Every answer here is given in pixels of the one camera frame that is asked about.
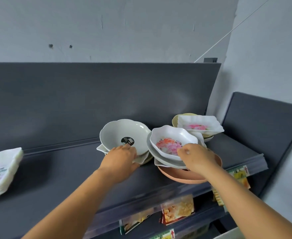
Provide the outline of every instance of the black sticker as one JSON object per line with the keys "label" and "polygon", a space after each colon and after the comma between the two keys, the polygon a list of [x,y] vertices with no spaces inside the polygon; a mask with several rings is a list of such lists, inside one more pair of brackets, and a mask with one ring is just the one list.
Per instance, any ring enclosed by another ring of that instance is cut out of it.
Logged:
{"label": "black sticker", "polygon": [[124,137],[122,138],[122,140],[120,141],[123,145],[125,144],[129,144],[129,145],[133,145],[134,144],[134,139],[130,138],[130,137]]}

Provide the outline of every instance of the orange bowl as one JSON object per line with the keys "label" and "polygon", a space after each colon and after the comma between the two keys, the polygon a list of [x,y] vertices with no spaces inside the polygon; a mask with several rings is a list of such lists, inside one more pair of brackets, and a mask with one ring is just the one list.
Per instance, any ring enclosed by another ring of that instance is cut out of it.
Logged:
{"label": "orange bowl", "polygon": [[[222,167],[222,160],[218,155],[214,155],[214,159],[216,161],[216,163]],[[205,177],[203,177],[200,174],[197,174],[195,172],[192,171],[185,171],[183,169],[175,169],[175,168],[171,168],[171,167],[161,167],[161,166],[157,166],[157,168],[160,170],[160,172],[174,180],[177,181],[179,183],[183,183],[183,184],[202,184],[204,182],[207,182],[207,180],[205,179]]]}

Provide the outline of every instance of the white wall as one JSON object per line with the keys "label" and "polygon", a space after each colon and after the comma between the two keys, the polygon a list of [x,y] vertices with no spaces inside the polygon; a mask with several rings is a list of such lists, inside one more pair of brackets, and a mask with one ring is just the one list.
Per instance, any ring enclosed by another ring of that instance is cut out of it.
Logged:
{"label": "white wall", "polygon": [[231,30],[237,2],[0,0],[0,62],[193,62]]}
{"label": "white wall", "polygon": [[[265,1],[239,0],[234,26]],[[214,90],[209,113],[218,120],[235,91],[292,103],[292,0],[269,0],[232,32]],[[292,151],[264,200],[292,222]]]}

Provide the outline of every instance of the person's left arm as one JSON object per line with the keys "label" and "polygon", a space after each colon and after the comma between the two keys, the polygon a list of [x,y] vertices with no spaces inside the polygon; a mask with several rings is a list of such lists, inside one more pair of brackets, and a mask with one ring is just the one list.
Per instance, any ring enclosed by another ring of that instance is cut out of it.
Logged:
{"label": "person's left arm", "polygon": [[139,167],[132,163],[135,157],[130,145],[113,148],[100,167],[22,239],[82,239],[106,193]]}

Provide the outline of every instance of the wire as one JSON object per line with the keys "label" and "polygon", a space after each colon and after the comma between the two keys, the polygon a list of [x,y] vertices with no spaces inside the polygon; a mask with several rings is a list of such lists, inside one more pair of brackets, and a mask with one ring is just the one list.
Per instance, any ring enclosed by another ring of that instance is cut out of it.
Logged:
{"label": "wire", "polygon": [[210,51],[210,49],[212,49],[213,47],[215,47],[221,40],[223,40],[226,36],[228,36],[233,30],[235,30],[240,24],[242,24],[245,20],[247,20],[252,14],[254,14],[257,10],[259,10],[260,7],[262,7],[265,3],[263,3],[261,6],[259,6],[254,12],[252,12],[249,16],[246,17],[246,19],[244,19],[241,23],[239,23],[235,28],[233,28],[230,32],[228,32],[222,39],[220,39],[218,42],[216,42],[211,48],[209,48],[202,56],[204,56],[207,52]]}

